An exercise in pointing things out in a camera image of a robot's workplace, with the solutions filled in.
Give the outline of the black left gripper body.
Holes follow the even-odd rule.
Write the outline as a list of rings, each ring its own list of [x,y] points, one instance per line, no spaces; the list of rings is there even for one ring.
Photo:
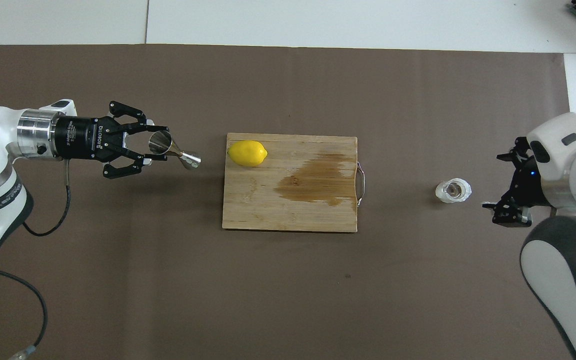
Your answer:
[[[105,144],[111,143],[106,136],[114,129],[115,121],[109,116],[60,116],[54,125],[55,153],[64,159],[113,161],[115,155]]]

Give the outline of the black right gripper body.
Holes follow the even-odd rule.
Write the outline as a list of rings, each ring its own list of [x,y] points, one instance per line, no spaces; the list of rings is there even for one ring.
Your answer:
[[[534,155],[523,168],[515,168],[510,181],[510,197],[520,207],[550,207],[542,189],[541,173]]]

